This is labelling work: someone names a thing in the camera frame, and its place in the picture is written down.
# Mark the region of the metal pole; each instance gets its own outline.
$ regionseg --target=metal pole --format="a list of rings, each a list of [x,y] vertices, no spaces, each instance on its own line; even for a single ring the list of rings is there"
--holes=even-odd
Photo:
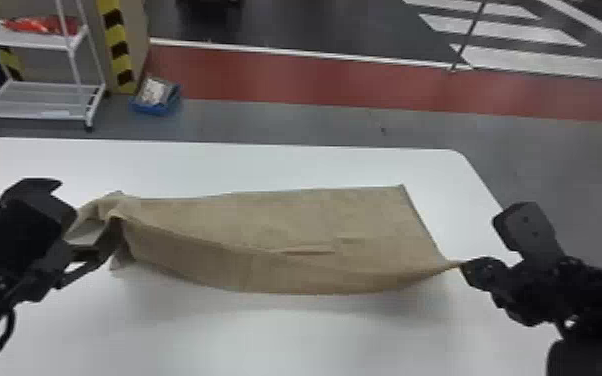
[[[101,85],[105,83],[105,75],[103,74],[103,67],[100,65],[100,59],[98,58],[98,51],[96,51],[96,44],[93,41],[93,35],[91,34],[91,28],[88,26],[86,22],[86,12],[84,12],[84,6],[82,5],[82,0],[75,0],[77,4],[77,10],[79,11],[79,16],[82,19],[82,25],[86,25],[86,29],[88,30],[85,38],[89,40],[89,47],[91,48],[91,54],[93,55],[93,60],[96,63],[96,70],[98,70],[98,77],[100,78]]]
[[[455,56],[455,61],[453,62],[453,65],[450,67],[451,72],[455,72],[457,63],[459,63],[460,60],[462,60],[462,54],[464,53],[464,49],[467,47],[467,44],[469,44],[469,39],[471,39],[471,34],[474,33],[476,24],[478,23],[478,20],[483,15],[483,10],[485,9],[486,4],[488,4],[488,0],[482,0],[481,4],[478,6],[478,10],[476,11],[476,13],[474,13],[474,19],[471,21],[471,25],[469,26],[469,31],[467,31],[467,34],[464,36],[464,40],[462,41],[462,44],[460,45],[460,49],[457,50],[457,56]]]
[[[75,62],[75,50],[71,46],[70,35],[68,33],[68,27],[65,23],[65,12],[63,11],[63,3],[61,0],[56,0],[56,10],[58,11],[58,21],[61,24],[61,28],[63,29],[63,36],[65,37],[65,47],[68,51],[68,60],[70,61],[70,68],[72,68],[72,75],[75,78],[75,84],[77,84],[77,95],[79,96],[79,104],[82,107],[84,119],[86,119],[86,98],[84,97],[82,78],[79,76],[79,70],[77,69],[77,63]]]

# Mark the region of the cloth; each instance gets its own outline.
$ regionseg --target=cloth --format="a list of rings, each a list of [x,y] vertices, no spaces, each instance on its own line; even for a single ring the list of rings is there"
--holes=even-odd
[[[227,290],[378,292],[459,265],[438,251],[403,186],[179,199],[115,192],[82,207],[73,229],[113,218],[133,259]]]

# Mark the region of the white floor marking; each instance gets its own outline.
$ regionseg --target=white floor marking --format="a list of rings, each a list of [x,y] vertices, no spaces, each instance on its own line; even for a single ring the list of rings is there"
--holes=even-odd
[[[476,12],[479,1],[470,0],[404,0],[406,4],[418,5],[432,8],[442,8],[450,10],[461,10],[467,12]],[[485,6],[485,14],[494,14],[498,16],[521,17],[538,20],[539,17],[530,13],[527,9],[516,5],[488,3]]]
[[[553,9],[557,10],[558,12],[564,13],[568,17],[571,17],[571,18],[581,22],[582,24],[585,24],[586,26],[590,27],[591,29],[597,31],[598,33],[602,34],[602,21],[598,20],[597,18],[595,18],[591,15],[588,15],[561,0],[539,0],[539,1],[550,6]]]
[[[334,53],[326,53],[326,52],[292,50],[292,49],[287,49],[287,48],[269,48],[269,47],[243,46],[243,45],[239,45],[239,44],[194,42],[194,41],[155,38],[155,37],[149,38],[149,40],[150,40],[151,44],[154,44],[157,46],[169,46],[169,47],[193,47],[193,48],[203,48],[203,49],[209,49],[209,50],[254,52],[254,53],[262,53],[262,54],[270,54],[270,55],[314,57],[314,58],[320,58],[320,59],[361,61],[361,62],[367,62],[367,63],[411,65],[411,66],[417,66],[417,67],[450,68],[450,66],[452,65],[452,63],[446,63],[446,62],[442,62],[442,61],[395,59],[395,58],[389,58],[389,57],[375,57],[375,56],[363,56],[363,55],[344,55],[344,54],[334,54]],[[458,64],[457,69],[458,70],[470,70],[471,66],[466,65],[466,64]]]
[[[471,25],[470,19],[420,14],[425,22],[436,31],[466,34]],[[557,43],[569,46],[584,46],[583,43],[556,29],[538,26],[522,26],[501,22],[479,21],[473,35],[518,39],[528,42]]]
[[[455,50],[459,45],[451,45]],[[602,59],[467,46],[464,60],[476,68],[602,78]]]

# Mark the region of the shelf rack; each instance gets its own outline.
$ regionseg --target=shelf rack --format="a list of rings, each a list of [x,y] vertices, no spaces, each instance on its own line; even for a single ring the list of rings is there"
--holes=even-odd
[[[85,130],[91,132],[93,116],[106,94],[105,78],[81,0],[75,0],[82,25],[75,35],[67,33],[62,0],[55,0],[55,3],[62,35],[15,32],[3,27],[0,21],[0,46],[64,51],[75,83],[16,81],[1,64],[7,80],[0,87],[0,118],[83,120]],[[98,70],[98,85],[83,84],[77,69],[75,53],[84,39],[88,40]]]

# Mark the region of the hazard stripe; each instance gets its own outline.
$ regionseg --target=hazard stripe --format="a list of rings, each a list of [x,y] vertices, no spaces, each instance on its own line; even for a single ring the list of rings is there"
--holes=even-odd
[[[135,93],[137,82],[133,73],[124,17],[119,8],[119,0],[97,0],[98,12],[103,19],[105,41],[110,49],[110,65],[117,81],[117,91],[125,94]]]
[[[0,46],[0,63],[7,67],[7,71],[13,79],[23,81],[21,61],[11,48]]]
[[[21,61],[9,47],[0,47],[0,62],[7,67],[9,75],[17,81],[23,81],[21,75]]]

